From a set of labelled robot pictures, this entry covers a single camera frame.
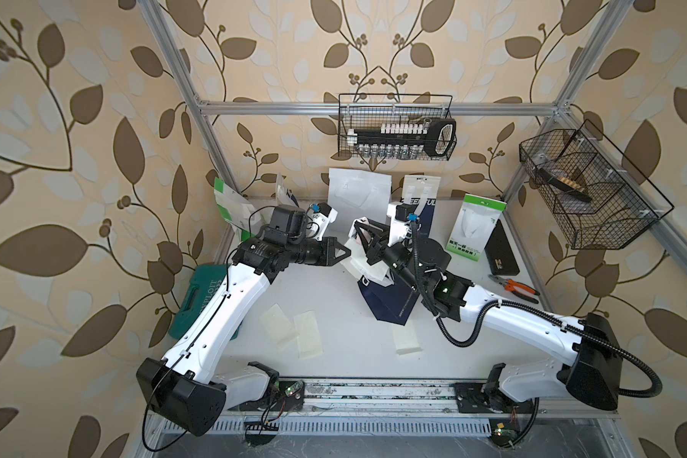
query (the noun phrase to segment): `packaging bag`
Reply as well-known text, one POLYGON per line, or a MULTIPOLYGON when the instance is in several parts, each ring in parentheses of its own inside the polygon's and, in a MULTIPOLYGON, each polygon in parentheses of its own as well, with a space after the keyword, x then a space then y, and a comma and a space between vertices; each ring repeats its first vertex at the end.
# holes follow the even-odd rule
MULTIPOLYGON (((437 190, 440 177, 425 175, 407 175, 402 184, 402 202, 417 204, 414 211, 420 217, 420 237, 428 237, 432 227, 437 190)), ((419 294, 394 276, 393 285, 382 286, 366 278, 359 280, 359 290, 379 321, 404 325, 410 317, 412 308, 418 301, 419 294)))
POLYGON ((505 208, 506 202, 466 194, 445 249, 478 261, 505 208))
POLYGON ((387 205, 392 193, 392 177, 371 171, 329 169, 328 204, 339 212, 329 229, 348 234, 357 218, 379 223, 387 220, 387 205))
POLYGON ((259 232, 262 227, 262 216, 257 213, 250 221, 250 215, 255 211, 254 205, 227 186, 222 179, 214 180, 214 198, 224 221, 242 230, 242 240, 246 240, 250 232, 259 232))
POLYGON ((292 205, 299 206, 297 199, 293 195, 293 191, 285 186, 284 178, 281 174, 277 174, 277 179, 275 180, 275 199, 277 200, 277 205, 292 205))

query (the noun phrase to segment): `ventilation grate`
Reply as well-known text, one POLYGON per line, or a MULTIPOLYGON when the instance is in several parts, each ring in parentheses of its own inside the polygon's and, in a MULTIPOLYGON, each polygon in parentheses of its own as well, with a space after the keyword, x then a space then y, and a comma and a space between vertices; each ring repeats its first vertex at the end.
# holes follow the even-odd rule
MULTIPOLYGON (((259 416, 220 416, 207 434, 237 435, 245 431, 245 419, 256 421, 259 416)), ((482 418, 282 418, 272 422, 285 435, 379 435, 429 437, 487 437, 491 426, 482 418)), ((181 428, 166 421, 163 432, 174 434, 181 428)))

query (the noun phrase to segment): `paper sheet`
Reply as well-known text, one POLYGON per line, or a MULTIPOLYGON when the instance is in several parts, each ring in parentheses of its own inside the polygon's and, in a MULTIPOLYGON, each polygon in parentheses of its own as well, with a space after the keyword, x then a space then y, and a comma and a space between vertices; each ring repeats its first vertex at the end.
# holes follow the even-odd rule
POLYGON ((275 342, 278 350, 282 350, 285 345, 293 342, 298 336, 293 324, 277 304, 262 314, 259 320, 269 337, 275 342))
POLYGON ((393 324, 392 336, 394 337, 394 348, 398 355, 423 351, 420 348, 418 335, 414 332, 414 324, 411 319, 407 320, 404 326, 393 324))
POLYGON ((300 359, 315 358, 323 354, 321 334, 318 332, 316 312, 306 311, 293 317, 295 330, 298 333, 298 352, 300 359))

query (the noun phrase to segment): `green and white box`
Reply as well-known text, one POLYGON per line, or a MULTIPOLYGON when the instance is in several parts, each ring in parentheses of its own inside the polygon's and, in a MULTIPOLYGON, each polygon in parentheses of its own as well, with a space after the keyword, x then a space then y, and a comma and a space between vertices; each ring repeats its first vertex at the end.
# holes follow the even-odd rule
POLYGON ((504 208, 506 202, 466 194, 446 249, 478 261, 504 208))

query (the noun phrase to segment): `black wire basket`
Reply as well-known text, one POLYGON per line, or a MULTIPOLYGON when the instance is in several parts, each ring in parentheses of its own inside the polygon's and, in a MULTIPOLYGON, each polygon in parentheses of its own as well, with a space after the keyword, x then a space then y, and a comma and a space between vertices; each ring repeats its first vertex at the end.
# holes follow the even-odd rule
POLYGON ((577 130, 555 129, 524 140, 519 144, 519 160, 571 248, 619 250, 674 210, 674 205, 595 124, 586 127, 586 123, 590 121, 577 130), (599 139, 621 153, 622 167, 598 151, 599 139), (639 188, 661 204, 647 202, 639 188))
POLYGON ((452 101, 450 95, 339 94, 339 152, 364 160, 449 160, 457 142, 452 101))

